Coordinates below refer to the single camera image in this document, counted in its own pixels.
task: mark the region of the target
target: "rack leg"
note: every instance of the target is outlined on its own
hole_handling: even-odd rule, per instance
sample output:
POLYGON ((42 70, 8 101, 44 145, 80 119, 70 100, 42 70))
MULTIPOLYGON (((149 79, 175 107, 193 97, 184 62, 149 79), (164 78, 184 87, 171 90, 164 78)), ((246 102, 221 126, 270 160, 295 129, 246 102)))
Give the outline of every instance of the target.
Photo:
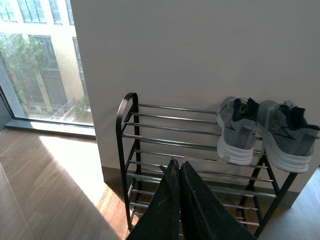
POLYGON ((273 200, 269 210, 266 212, 263 220, 260 222, 260 226, 257 228, 257 230, 254 233, 254 236, 258 238, 260 234, 262 233, 263 229, 267 225, 268 221, 270 220, 271 216, 274 214, 276 211, 277 207, 279 206, 280 202, 284 198, 285 194, 287 193, 288 189, 290 188, 291 184, 295 180, 297 176, 297 173, 295 172, 290 172, 289 176, 285 180, 282 188, 280 189, 277 197, 273 200))

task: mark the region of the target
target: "sneaker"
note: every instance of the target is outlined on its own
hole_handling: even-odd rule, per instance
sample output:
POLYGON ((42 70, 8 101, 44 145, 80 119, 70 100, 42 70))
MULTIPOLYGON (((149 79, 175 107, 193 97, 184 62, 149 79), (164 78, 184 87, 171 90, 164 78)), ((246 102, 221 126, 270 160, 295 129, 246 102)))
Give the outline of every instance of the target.
POLYGON ((217 144, 220 158, 230 157, 229 163, 249 165, 252 162, 259 104, 249 98, 247 101, 228 97, 216 114, 216 121, 222 129, 217 144))
POLYGON ((304 108, 286 101, 263 101, 257 117, 257 132, 263 137, 265 152, 270 162, 278 169, 305 173, 318 139, 320 128, 307 124, 304 108))

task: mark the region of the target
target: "shoe rack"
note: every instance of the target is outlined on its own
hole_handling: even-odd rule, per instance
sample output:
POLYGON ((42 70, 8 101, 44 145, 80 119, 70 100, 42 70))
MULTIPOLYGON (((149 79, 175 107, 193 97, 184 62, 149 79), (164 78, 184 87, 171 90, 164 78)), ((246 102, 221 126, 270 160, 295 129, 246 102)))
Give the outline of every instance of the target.
MULTIPOLYGON (((297 173, 284 171, 286 179, 279 185, 267 156, 259 150, 247 166, 219 159, 215 144, 221 130, 215 118, 216 112, 209 110, 141 104, 133 92, 124 97, 116 118, 116 138, 129 230, 134 216, 147 209, 162 178, 159 166, 166 167, 171 157, 181 161, 188 155, 224 206, 259 237, 297 173)), ((261 146, 262 139, 256 137, 256 143, 261 146)))

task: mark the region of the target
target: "window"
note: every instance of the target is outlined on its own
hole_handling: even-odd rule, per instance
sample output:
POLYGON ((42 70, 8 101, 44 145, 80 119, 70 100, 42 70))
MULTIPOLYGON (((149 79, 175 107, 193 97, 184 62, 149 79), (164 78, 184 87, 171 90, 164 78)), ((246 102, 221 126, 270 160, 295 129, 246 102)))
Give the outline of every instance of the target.
POLYGON ((2 0, 0 2, 0 16, 3 21, 15 22, 16 18, 9 0, 2 0))
POLYGON ((66 4, 66 9, 67 9, 67 11, 68 11, 68 16, 69 16, 70 25, 75 25, 74 16, 73 16, 73 14, 72 14, 72 9, 71 9, 70 0, 65 0, 65 4, 66 4))
POLYGON ((0 94, 14 119, 93 125, 72 9, 64 1, 0 0, 1 13, 12 4, 18 19, 0 24, 0 94), (39 24, 45 14, 54 22, 39 24))
POLYGON ((18 0, 25 23, 46 23, 40 0, 18 0))
POLYGON ((79 68, 79 75, 80 75, 82 87, 84 90, 84 96, 88 97, 87 86, 86 86, 86 81, 85 81, 85 74, 84 74, 84 69, 82 67, 80 50, 79 50, 78 40, 76 37, 73 38, 73 45, 74 45, 74 50, 75 50, 75 55, 76 55, 76 61, 78 63, 78 68, 79 68))
POLYGON ((57 0, 49 0, 52 17, 55 25, 62 25, 57 0))
POLYGON ((40 66, 40 74, 43 79, 45 89, 51 106, 62 107, 67 103, 67 97, 64 85, 61 79, 59 67, 56 60, 54 48, 49 36, 36 36, 41 44, 42 65, 40 66))

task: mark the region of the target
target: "hardwood floor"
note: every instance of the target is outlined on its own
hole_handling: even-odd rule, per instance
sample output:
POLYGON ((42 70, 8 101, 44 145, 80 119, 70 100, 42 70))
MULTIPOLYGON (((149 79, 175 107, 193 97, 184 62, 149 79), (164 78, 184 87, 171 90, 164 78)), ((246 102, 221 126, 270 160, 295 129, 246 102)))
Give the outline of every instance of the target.
MULTIPOLYGON (((94 140, 5 129, 0 164, 0 240, 124 240, 129 234, 121 187, 103 183, 94 140)), ((319 239, 319 184, 318 169, 259 239, 319 239)))

